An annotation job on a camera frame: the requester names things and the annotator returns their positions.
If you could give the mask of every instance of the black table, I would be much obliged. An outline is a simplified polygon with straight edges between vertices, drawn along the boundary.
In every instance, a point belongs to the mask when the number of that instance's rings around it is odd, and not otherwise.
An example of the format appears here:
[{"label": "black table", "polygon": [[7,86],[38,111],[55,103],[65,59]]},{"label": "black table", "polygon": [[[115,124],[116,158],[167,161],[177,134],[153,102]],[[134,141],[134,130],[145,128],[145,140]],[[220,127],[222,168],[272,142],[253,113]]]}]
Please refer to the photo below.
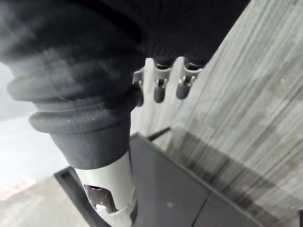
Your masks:
[{"label": "black table", "polygon": [[[136,227],[260,226],[140,134],[131,138],[131,160],[138,199]],[[91,227],[109,226],[89,204],[72,168],[55,177]]]}]

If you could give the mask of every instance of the robotic arm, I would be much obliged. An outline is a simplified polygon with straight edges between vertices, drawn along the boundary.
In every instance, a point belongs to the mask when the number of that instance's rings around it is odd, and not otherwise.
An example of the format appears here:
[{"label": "robotic arm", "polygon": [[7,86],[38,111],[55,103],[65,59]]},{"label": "robotic arm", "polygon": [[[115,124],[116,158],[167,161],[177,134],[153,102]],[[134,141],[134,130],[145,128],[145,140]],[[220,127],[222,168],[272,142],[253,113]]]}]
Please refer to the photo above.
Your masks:
[{"label": "robotic arm", "polygon": [[159,103],[184,56],[177,97],[185,98],[248,2],[1,1],[0,61],[15,76],[8,91],[35,104],[30,123],[51,135],[111,226],[133,223],[130,112],[143,104],[145,58],[155,62]]}]

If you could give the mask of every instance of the black fingertip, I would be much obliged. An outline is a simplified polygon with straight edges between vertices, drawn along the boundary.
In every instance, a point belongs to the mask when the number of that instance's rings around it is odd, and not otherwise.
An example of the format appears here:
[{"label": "black fingertip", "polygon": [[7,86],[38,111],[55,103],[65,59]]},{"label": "black fingertip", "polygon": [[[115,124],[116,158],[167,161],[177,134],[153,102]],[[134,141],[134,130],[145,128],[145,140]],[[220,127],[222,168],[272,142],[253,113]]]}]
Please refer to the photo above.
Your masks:
[{"label": "black fingertip", "polygon": [[165,88],[164,87],[155,87],[153,92],[153,99],[156,103],[163,102],[165,98]]},{"label": "black fingertip", "polygon": [[176,96],[178,99],[185,99],[190,91],[189,84],[178,84]]}]

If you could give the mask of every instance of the floor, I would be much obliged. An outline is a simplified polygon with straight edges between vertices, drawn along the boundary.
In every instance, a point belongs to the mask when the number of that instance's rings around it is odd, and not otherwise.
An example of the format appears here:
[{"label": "floor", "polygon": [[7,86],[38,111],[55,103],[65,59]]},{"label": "floor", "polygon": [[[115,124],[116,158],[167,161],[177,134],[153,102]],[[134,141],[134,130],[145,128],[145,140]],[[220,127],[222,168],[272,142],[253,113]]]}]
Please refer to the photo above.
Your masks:
[{"label": "floor", "polygon": [[0,203],[2,227],[89,227],[54,177]]}]

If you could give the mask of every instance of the gray wood-grain wall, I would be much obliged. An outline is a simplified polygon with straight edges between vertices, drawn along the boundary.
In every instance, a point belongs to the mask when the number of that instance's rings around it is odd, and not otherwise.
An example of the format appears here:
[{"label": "gray wood-grain wall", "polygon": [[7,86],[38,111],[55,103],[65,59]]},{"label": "gray wood-grain wall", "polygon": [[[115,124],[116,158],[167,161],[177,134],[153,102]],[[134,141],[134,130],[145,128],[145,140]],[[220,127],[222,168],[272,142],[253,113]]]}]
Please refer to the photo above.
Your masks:
[{"label": "gray wood-grain wall", "polygon": [[303,209],[303,0],[252,0],[199,75],[153,101],[152,61],[132,132],[171,126],[157,144],[265,226],[290,226]]}]

